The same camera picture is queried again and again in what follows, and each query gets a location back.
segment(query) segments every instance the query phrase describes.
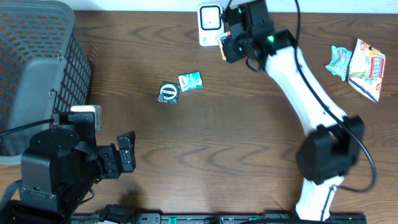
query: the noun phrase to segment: green led light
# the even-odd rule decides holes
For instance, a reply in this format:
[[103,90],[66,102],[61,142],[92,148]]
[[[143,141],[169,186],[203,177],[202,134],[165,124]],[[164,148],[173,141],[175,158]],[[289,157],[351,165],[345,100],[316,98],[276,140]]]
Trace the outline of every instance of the green led light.
[[169,224],[177,224],[177,218],[170,217],[169,218]]
[[274,41],[274,36],[268,36],[268,40],[269,40],[269,42],[273,42]]

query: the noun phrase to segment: white power outlet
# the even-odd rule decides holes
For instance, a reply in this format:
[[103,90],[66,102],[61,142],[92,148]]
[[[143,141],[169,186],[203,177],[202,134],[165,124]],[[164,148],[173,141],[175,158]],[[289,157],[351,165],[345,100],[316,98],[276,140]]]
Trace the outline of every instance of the white power outlet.
[[218,45],[217,37],[224,33],[221,20],[223,8],[219,4],[203,4],[198,8],[199,44],[202,46]]

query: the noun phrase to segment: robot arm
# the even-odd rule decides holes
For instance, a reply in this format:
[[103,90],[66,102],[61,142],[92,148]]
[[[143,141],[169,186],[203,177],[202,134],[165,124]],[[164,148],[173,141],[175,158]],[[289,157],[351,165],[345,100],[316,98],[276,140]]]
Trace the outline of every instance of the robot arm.
[[[343,121],[346,116],[345,112],[335,105],[325,93],[307,67],[301,50],[297,50],[298,60],[308,82],[310,82],[322,101],[330,107],[330,110]],[[275,55],[269,56],[266,62],[266,71],[278,83],[292,104],[306,136],[316,131],[319,125],[324,125],[325,127],[336,125],[336,121],[324,112],[298,73],[292,46],[277,50]],[[337,175],[317,185],[313,181],[304,178],[301,198],[296,205],[298,216],[301,219],[322,219],[321,221],[329,218],[329,207],[336,191],[335,186],[339,186],[343,180],[344,177]]]
[[0,223],[64,223],[84,197],[103,179],[118,179],[136,168],[135,132],[118,136],[114,144],[97,146],[101,110],[74,106],[75,112],[53,114],[50,129],[35,134],[21,157],[21,200],[0,207]]
[[[294,59],[296,40],[288,30],[274,32],[265,1],[258,0],[228,8],[223,15],[231,35],[221,40],[226,61],[247,57],[246,65],[266,71],[281,87],[296,111],[306,135],[296,161],[304,176],[302,195],[296,206],[301,219],[326,220],[337,186],[358,160],[359,146],[319,104]],[[298,64],[303,75],[328,109],[361,140],[364,131],[359,117],[348,118],[332,102],[308,68],[297,47]],[[259,69],[250,65],[257,61]]]

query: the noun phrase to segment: chip bag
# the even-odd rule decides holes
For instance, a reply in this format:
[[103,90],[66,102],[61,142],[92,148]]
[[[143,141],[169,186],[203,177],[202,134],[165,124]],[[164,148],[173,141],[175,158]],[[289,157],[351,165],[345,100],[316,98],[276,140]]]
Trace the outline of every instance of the chip bag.
[[229,35],[231,35],[231,31],[227,31],[224,34],[221,34],[218,37],[216,37],[216,40],[217,40],[218,45],[221,50],[221,56],[222,56],[223,60],[226,60],[226,57],[224,54],[223,40],[225,40]]
[[349,65],[348,83],[362,95],[379,103],[386,56],[358,39]]

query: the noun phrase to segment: teal wrapper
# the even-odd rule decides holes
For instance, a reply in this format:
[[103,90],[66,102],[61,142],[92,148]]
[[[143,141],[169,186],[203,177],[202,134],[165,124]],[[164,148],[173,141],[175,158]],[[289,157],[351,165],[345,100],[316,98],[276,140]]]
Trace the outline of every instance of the teal wrapper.
[[334,75],[341,77],[345,81],[347,76],[347,67],[351,60],[352,52],[344,47],[331,46],[331,62],[326,68]]
[[180,75],[178,79],[180,80],[181,91],[193,90],[203,87],[203,82],[200,78],[199,72]]

